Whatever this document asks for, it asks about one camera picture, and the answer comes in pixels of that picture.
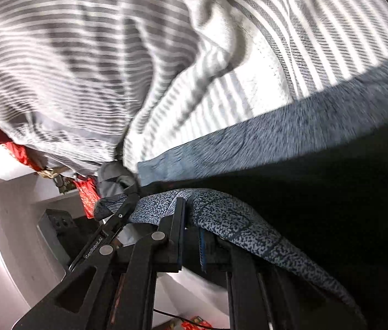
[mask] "striped blanket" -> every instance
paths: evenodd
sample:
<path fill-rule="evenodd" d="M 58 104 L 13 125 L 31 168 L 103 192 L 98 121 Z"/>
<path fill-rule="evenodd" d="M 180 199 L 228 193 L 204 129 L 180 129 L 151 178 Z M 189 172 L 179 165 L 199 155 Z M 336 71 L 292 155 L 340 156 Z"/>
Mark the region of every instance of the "striped blanket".
<path fill-rule="evenodd" d="M 385 0 L 0 0 L 0 128 L 135 172 L 385 60 Z"/>

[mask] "red bag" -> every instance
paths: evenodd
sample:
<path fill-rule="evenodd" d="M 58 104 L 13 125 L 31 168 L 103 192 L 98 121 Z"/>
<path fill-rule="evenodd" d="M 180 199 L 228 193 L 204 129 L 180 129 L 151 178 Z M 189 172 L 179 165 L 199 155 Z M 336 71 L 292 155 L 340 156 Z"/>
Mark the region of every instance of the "red bag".
<path fill-rule="evenodd" d="M 43 169 L 34 163 L 28 156 L 26 152 L 26 147 L 24 145 L 17 145 L 13 142 L 7 142 L 5 147 L 9 150 L 10 154 L 15 157 L 21 164 L 29 166 L 36 172 L 42 171 Z"/>
<path fill-rule="evenodd" d="M 193 317 L 191 319 L 191 321 L 194 322 L 194 323 L 197 323 L 199 325 L 212 327 L 212 325 L 210 323 L 208 323 L 207 321 L 203 320 L 200 316 Z M 185 330 L 205 330 L 204 327 L 196 326 L 196 325 L 191 324 L 191 323 L 189 323 L 187 321 L 184 321 L 181 326 Z"/>
<path fill-rule="evenodd" d="M 96 202 L 101 198 L 96 192 L 96 186 L 93 178 L 88 177 L 86 180 L 74 180 L 78 192 L 83 202 L 84 212 L 87 218 L 94 218 L 93 210 Z"/>

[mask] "red package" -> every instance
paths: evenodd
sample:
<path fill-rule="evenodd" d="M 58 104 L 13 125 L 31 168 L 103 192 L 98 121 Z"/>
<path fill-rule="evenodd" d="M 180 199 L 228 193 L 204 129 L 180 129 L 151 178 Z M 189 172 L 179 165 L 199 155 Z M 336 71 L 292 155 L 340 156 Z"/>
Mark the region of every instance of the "red package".
<path fill-rule="evenodd" d="M 78 192 L 83 202 L 84 212 L 87 218 L 94 218 L 94 208 L 96 202 L 101 198 L 96 192 L 95 182 L 91 177 L 81 181 L 80 179 L 74 180 Z"/>
<path fill-rule="evenodd" d="M 26 147 L 24 145 L 17 145 L 13 142 L 7 142 L 3 145 L 9 150 L 10 154 L 15 157 L 21 164 L 29 166 L 36 172 L 43 170 L 40 166 L 38 166 L 29 158 L 26 152 Z"/>
<path fill-rule="evenodd" d="M 207 321 L 203 320 L 200 316 L 195 316 L 192 319 L 190 319 L 193 323 L 203 325 L 203 326 L 208 326 L 212 327 L 210 323 Z M 204 327 L 197 326 L 194 324 L 191 324 L 187 321 L 182 321 L 179 319 L 174 319 L 170 326 L 166 330 L 205 330 Z"/>

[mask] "gray fabric edge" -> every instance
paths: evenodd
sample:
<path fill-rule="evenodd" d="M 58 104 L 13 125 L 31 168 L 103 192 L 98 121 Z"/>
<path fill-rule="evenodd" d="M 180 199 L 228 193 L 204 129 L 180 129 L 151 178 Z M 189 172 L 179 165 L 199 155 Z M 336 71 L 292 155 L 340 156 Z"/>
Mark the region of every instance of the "gray fabric edge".
<path fill-rule="evenodd" d="M 138 163 L 142 186 L 248 170 L 346 144 L 388 123 L 388 61 L 349 81 Z"/>

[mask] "blue speckled fabric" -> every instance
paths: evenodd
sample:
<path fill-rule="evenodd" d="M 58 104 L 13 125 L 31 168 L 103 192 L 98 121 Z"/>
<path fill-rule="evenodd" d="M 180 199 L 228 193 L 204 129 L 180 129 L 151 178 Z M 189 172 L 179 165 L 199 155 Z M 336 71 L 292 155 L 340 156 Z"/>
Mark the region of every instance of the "blue speckled fabric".
<path fill-rule="evenodd" d="M 281 236 L 251 206 L 231 195 L 212 189 L 177 189 L 142 198 L 130 221 L 159 224 L 174 212 L 176 198 L 187 202 L 189 225 L 202 227 L 247 251 L 325 289 L 360 311 L 347 290 L 302 251 Z M 98 201 L 95 217 L 115 213 L 127 198 L 120 194 Z"/>

